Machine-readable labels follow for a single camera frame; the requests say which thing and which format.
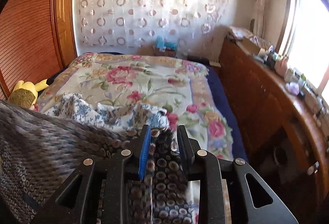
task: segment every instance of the gray patterned blanket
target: gray patterned blanket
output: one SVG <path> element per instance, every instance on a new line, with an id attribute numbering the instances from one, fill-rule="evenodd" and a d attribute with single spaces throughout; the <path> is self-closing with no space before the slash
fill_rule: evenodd
<path id="1" fill-rule="evenodd" d="M 113 132 L 0 101 L 0 194 L 19 222 L 30 223 L 86 155 L 111 158 L 139 132 Z M 176 148 L 170 131 L 152 130 L 145 180 L 130 182 L 132 223 L 192 223 Z"/>

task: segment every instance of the patterned curtain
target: patterned curtain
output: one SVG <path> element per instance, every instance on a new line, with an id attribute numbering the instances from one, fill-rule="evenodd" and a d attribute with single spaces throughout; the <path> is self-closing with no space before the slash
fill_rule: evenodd
<path id="1" fill-rule="evenodd" d="M 157 36 L 182 53 L 216 60 L 217 28 L 228 0 L 79 0 L 78 46 L 120 51 L 153 46 Z"/>

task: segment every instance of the blue bed sheet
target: blue bed sheet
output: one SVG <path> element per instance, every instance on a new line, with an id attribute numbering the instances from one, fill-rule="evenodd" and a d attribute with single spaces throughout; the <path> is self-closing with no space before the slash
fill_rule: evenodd
<path id="1" fill-rule="evenodd" d="M 227 97 L 224 93 L 223 85 L 214 69 L 211 66 L 207 66 L 207 68 L 209 69 L 209 75 L 207 76 L 207 80 L 211 90 L 211 94 L 213 95 L 214 103 L 217 109 L 226 118 L 228 125 L 233 129 L 233 157 L 240 157 L 248 161 L 246 151 L 243 146 L 241 133 L 239 127 L 237 126 L 236 118 L 230 108 L 230 105 L 228 104 Z"/>

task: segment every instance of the patterned fabric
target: patterned fabric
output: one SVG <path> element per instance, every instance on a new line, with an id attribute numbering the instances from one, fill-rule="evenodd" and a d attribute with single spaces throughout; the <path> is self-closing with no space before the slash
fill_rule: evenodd
<path id="1" fill-rule="evenodd" d="M 231 128 L 214 105 L 207 73 L 204 65 L 169 57 L 86 53 L 43 92 L 37 107 L 46 112 L 64 93 L 80 93 L 93 108 L 157 106 L 167 110 L 172 130 L 183 124 L 202 149 L 232 160 Z"/>
<path id="2" fill-rule="evenodd" d="M 228 0 L 76 0 L 76 44 L 82 51 L 152 53 L 157 36 L 180 52 L 218 60 Z"/>
<path id="3" fill-rule="evenodd" d="M 0 101 L 0 194 L 21 223 L 39 208 L 87 155 L 111 158 L 140 130 L 112 132 Z M 153 129 L 147 175 L 129 183 L 132 223 L 192 223 L 173 133 Z"/>
<path id="4" fill-rule="evenodd" d="M 99 103 L 94 110 L 82 99 L 81 94 L 64 94 L 45 114 L 120 132 L 142 128 L 144 124 L 153 128 L 166 128 L 169 126 L 166 112 L 165 109 L 143 103 L 132 103 L 125 107 Z"/>

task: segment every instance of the purple object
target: purple object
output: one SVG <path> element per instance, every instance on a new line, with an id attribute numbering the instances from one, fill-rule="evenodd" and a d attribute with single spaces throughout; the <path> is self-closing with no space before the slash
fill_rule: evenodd
<path id="1" fill-rule="evenodd" d="M 299 93 L 299 86 L 296 82 L 287 83 L 286 89 L 290 94 L 295 95 L 295 96 L 297 96 Z"/>

